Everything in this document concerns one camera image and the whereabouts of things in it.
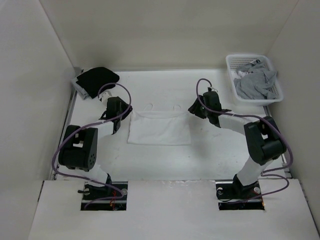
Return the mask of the white tank top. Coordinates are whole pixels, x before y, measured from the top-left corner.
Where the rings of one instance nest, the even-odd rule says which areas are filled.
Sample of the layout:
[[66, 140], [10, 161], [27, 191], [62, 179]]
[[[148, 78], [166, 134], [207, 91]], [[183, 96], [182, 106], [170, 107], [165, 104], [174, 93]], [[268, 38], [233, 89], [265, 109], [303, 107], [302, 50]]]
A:
[[127, 142], [145, 146], [190, 145], [192, 140], [188, 113], [180, 105], [168, 111], [155, 111], [151, 103], [143, 111], [133, 110]]

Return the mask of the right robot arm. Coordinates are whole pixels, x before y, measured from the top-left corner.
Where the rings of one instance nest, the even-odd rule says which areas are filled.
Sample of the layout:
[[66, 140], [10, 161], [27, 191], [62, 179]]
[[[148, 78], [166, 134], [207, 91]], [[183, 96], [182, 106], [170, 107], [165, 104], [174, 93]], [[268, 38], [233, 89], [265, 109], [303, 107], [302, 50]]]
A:
[[201, 119], [208, 119], [217, 128], [245, 136], [249, 158], [232, 180], [231, 190], [238, 198], [245, 197], [270, 162], [287, 150], [271, 116], [255, 116], [257, 121], [252, 121], [251, 116], [233, 114], [229, 109], [222, 109], [219, 95], [215, 91], [198, 94], [188, 111]]

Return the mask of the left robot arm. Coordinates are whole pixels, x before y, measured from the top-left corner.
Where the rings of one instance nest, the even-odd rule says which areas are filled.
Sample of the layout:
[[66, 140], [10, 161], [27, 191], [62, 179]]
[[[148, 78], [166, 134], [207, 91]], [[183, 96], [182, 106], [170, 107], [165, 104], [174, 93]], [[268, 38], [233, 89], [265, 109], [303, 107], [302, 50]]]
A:
[[101, 117], [83, 126], [70, 124], [65, 131], [62, 143], [52, 159], [52, 169], [57, 175], [96, 184], [95, 193], [100, 199], [108, 199], [112, 189], [118, 188], [107, 182], [109, 175], [95, 168], [98, 141], [104, 136], [114, 135], [133, 107], [120, 97], [110, 97]]

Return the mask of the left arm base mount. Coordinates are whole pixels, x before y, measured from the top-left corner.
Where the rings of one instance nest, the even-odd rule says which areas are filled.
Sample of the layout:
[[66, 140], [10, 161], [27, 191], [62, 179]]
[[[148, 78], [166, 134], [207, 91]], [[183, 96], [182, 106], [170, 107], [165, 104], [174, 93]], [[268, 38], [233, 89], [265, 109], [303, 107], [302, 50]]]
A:
[[112, 185], [121, 190], [93, 185], [86, 182], [82, 190], [77, 192], [81, 195], [81, 211], [126, 211], [129, 183], [127, 181], [112, 182]]

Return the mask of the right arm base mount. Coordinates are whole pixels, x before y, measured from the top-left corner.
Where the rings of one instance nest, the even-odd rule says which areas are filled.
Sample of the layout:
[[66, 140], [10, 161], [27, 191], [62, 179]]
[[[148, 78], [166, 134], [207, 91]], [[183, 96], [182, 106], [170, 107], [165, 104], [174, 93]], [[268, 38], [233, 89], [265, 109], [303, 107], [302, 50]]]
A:
[[241, 188], [232, 181], [216, 181], [216, 197], [220, 211], [265, 210], [258, 181]]

